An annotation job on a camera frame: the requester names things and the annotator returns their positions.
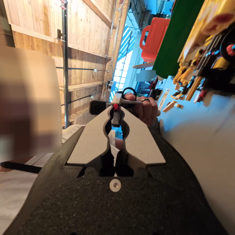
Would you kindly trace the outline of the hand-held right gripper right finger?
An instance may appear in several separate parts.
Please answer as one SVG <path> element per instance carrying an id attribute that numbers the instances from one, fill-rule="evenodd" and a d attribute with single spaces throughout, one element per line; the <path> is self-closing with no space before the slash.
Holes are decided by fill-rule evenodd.
<path id="1" fill-rule="evenodd" d="M 160 152 L 148 126 L 128 110 L 120 107 L 122 113 L 122 127 L 125 134 L 123 150 L 127 155 L 127 164 L 133 170 L 165 164 L 166 161 Z"/>

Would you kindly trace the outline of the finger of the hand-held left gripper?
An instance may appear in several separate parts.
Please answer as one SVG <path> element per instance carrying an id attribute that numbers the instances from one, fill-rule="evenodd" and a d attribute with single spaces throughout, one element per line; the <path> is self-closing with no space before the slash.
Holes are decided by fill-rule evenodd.
<path id="1" fill-rule="evenodd" d="M 120 114 L 117 110 L 114 110 L 113 112 L 112 126 L 120 127 Z"/>
<path id="2" fill-rule="evenodd" d="M 115 93 L 111 104 L 119 104 L 121 98 L 122 98 L 122 93 Z"/>

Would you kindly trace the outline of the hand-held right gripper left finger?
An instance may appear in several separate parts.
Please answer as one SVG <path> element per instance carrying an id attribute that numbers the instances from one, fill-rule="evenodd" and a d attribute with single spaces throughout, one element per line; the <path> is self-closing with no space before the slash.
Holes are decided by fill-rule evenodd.
<path id="1" fill-rule="evenodd" d="M 85 125 L 67 160 L 68 165 L 93 167 L 99 175 L 113 174 L 113 155 L 108 136 L 112 118 L 113 107 L 109 106 Z"/>

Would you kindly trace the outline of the person's left hand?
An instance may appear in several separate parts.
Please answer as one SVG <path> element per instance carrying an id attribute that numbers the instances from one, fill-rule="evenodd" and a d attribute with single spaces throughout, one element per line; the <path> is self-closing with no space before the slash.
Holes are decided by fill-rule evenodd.
<path id="1" fill-rule="evenodd" d="M 144 122 L 147 126 L 152 126 L 157 117 L 160 116 L 156 101 L 152 97 L 136 97 L 136 101 L 141 103 L 135 104 L 133 107 L 133 115 Z"/>

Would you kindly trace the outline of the document holder stand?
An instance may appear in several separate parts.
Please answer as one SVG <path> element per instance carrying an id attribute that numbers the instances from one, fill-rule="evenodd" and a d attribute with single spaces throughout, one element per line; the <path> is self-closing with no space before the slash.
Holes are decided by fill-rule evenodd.
<path id="1" fill-rule="evenodd" d="M 153 62 L 147 62 L 147 63 L 143 63 L 143 64 L 139 64 L 139 65 L 135 65 L 133 66 L 134 69 L 144 69 L 144 68 L 148 68 L 148 67 L 153 67 L 154 65 L 154 61 Z"/>

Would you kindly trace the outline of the yellow sticker sheet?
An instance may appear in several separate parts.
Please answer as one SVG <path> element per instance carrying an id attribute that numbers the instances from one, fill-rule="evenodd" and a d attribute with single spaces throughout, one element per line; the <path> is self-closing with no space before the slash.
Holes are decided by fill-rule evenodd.
<path id="1" fill-rule="evenodd" d="M 160 102 L 159 102 L 159 104 L 158 104 L 158 110 L 161 110 L 161 109 L 162 109 L 163 104 L 164 104 L 164 102 L 165 102 L 165 100 L 166 100 L 166 98 L 167 98 L 167 96 L 168 96 L 170 90 L 171 90 L 170 88 L 166 88 L 166 89 L 164 90 L 163 95 L 162 95 L 162 98 L 161 98 L 161 100 L 160 100 Z"/>

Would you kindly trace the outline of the pile of loose building pieces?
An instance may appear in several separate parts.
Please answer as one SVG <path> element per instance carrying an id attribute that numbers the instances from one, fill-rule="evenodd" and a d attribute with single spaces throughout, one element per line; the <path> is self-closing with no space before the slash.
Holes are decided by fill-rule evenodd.
<path id="1" fill-rule="evenodd" d="M 184 98 L 184 87 L 182 85 L 182 82 L 176 82 L 174 93 L 170 95 L 170 100 L 167 102 L 166 106 L 163 108 L 163 112 L 167 113 L 173 108 L 183 108 L 183 105 L 181 104 L 181 101 Z"/>

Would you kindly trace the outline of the red storage bin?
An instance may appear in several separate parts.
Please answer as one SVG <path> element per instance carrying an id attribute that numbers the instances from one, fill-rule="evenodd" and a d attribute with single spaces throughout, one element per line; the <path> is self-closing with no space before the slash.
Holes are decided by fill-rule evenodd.
<path id="1" fill-rule="evenodd" d="M 170 19 L 154 17 L 151 24 L 146 26 L 141 34 L 139 46 L 144 62 L 155 61 L 166 34 Z"/>

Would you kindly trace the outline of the white t-shirt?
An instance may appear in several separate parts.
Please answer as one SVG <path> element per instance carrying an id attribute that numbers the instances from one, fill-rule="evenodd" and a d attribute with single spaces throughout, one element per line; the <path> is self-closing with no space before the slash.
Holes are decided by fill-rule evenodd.
<path id="1" fill-rule="evenodd" d="M 62 131 L 62 143 L 85 125 L 71 125 Z M 26 162 L 29 166 L 43 167 L 53 153 L 36 155 Z M 37 174 L 11 170 L 0 172 L 0 234 L 11 224 L 24 204 Z"/>

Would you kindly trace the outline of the green storage bin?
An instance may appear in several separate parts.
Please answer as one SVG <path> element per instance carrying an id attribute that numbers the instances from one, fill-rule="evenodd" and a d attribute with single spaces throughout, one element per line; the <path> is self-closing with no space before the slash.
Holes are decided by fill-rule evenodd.
<path id="1" fill-rule="evenodd" d="M 201 10 L 204 0 L 176 0 L 171 19 L 152 70 L 167 79 L 175 76 L 178 58 Z"/>

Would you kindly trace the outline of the partly built yellow toy car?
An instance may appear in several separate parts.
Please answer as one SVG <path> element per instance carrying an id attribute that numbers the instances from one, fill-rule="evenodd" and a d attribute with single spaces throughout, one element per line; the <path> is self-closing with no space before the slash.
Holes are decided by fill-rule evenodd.
<path id="1" fill-rule="evenodd" d="M 235 1 L 205 0 L 178 59 L 171 97 L 201 102 L 209 91 L 234 95 Z"/>

